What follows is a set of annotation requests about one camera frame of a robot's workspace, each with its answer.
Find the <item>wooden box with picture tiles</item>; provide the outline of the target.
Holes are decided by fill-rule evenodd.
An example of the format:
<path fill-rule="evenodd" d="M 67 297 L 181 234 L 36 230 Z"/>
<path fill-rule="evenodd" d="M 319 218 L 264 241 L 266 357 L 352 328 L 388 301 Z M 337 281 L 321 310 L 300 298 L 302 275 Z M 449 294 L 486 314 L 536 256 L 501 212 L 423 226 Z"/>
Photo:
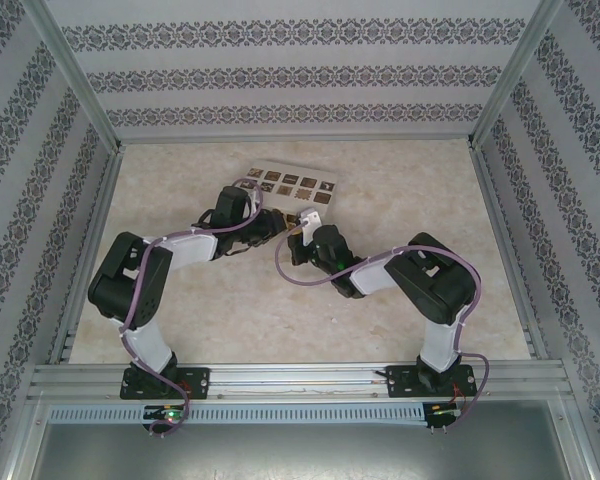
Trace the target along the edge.
<path fill-rule="evenodd" d="M 308 208 L 325 217 L 338 183 L 335 173 L 266 160 L 255 161 L 245 177 L 261 187 L 264 208 L 281 211 L 285 220 L 298 219 Z"/>

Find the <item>aluminium side rail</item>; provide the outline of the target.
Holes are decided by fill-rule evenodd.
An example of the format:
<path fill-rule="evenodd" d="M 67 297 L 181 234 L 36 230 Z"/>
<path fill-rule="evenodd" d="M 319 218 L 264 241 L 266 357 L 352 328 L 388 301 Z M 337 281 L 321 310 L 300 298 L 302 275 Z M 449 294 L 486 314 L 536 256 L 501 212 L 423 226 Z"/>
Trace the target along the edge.
<path fill-rule="evenodd" d="M 121 145 L 115 152 L 111 153 L 107 165 L 101 172 L 88 217 L 87 229 L 71 277 L 69 290 L 60 311 L 59 323 L 54 331 L 51 347 L 44 361 L 45 364 L 57 365 L 63 361 L 66 339 L 79 323 L 124 151 L 125 147 Z"/>
<path fill-rule="evenodd" d="M 487 164 L 482 152 L 469 143 L 469 154 L 479 183 L 481 194 L 487 209 L 489 220 L 494 232 L 500 258 L 506 274 L 508 285 L 512 294 L 513 302 L 519 321 L 525 335 L 530 355 L 536 360 L 549 360 L 548 353 L 543 341 L 542 333 L 533 309 L 532 299 L 527 291 L 522 271 L 515 254 L 505 215 L 500 208 L 499 197 L 494 187 Z"/>

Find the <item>grey metal sheet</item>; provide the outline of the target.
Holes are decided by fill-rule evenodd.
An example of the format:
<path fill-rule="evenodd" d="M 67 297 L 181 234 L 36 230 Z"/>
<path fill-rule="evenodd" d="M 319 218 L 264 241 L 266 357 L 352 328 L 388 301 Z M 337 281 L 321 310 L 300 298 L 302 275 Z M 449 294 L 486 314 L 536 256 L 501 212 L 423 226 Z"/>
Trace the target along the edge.
<path fill-rule="evenodd" d="M 546 431 L 354 425 L 53 425 L 32 480 L 570 480 Z"/>

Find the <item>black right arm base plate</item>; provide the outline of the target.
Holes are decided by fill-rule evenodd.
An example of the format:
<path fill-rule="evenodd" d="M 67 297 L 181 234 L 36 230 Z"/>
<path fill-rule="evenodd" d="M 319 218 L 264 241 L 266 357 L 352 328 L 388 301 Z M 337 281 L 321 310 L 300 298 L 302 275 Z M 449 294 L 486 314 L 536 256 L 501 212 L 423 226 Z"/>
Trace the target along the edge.
<path fill-rule="evenodd" d="M 470 365 L 459 364 L 443 373 L 419 365 L 389 365 L 385 375 L 390 398 L 451 398 L 456 391 L 465 396 L 477 393 Z"/>

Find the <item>aluminium frame post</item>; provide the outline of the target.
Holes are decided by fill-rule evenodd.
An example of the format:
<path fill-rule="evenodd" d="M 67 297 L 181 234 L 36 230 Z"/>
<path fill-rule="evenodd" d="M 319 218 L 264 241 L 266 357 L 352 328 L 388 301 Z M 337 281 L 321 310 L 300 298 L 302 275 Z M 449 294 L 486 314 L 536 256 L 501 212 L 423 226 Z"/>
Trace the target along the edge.
<path fill-rule="evenodd" d="M 62 29 L 45 0 L 20 0 L 26 14 L 53 55 L 68 85 L 74 91 L 108 152 L 118 151 L 120 140 L 111 121 L 81 68 Z"/>
<path fill-rule="evenodd" d="M 485 142 L 498 115 L 518 83 L 545 32 L 551 25 L 564 0 L 539 0 L 537 8 L 522 33 L 513 54 L 506 64 L 482 113 L 469 135 L 469 146 L 476 150 Z"/>

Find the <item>left connector board green light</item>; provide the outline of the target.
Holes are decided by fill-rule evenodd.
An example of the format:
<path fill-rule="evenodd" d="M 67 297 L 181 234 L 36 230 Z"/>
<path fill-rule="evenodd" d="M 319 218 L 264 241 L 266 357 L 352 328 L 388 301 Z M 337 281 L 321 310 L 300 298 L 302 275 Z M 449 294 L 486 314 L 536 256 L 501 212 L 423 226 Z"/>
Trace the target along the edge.
<path fill-rule="evenodd" d="M 149 405 L 144 407 L 142 426 L 150 435 L 164 437 L 173 433 L 185 419 L 185 410 L 181 405 Z"/>

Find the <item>aluminium mounting rail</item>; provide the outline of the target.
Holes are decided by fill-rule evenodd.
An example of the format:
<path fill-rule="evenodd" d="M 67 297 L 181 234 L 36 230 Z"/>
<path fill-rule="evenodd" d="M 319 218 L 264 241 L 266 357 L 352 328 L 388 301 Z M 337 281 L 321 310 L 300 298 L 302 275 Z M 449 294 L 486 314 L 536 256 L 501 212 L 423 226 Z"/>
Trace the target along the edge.
<path fill-rule="evenodd" d="M 219 402 L 389 402 L 381 363 L 210 364 L 208 401 Z M 33 370 L 28 401 L 112 403 L 119 399 L 122 364 L 41 365 Z M 481 398 L 551 400 L 573 395 L 559 360 L 491 363 Z"/>

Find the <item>right connector board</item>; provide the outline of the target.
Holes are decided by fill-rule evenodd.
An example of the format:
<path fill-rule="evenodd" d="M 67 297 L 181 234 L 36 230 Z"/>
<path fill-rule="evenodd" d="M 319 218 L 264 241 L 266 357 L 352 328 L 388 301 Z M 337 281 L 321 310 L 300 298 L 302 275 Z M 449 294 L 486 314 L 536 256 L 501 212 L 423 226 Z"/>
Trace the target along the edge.
<path fill-rule="evenodd" d="M 455 402 L 424 403 L 426 427 L 431 431 L 445 432 L 461 415 L 461 409 Z"/>

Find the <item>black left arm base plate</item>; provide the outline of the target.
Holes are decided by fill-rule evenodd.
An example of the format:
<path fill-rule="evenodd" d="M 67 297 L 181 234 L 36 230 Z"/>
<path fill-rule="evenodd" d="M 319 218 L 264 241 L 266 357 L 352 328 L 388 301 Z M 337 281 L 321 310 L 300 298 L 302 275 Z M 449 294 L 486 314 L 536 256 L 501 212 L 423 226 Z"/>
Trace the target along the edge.
<path fill-rule="evenodd" d="M 208 368 L 175 367 L 163 376 L 185 391 L 190 400 L 204 400 L 208 395 L 210 370 Z M 123 400 L 181 399 L 182 395 L 135 365 L 124 371 L 120 387 Z"/>

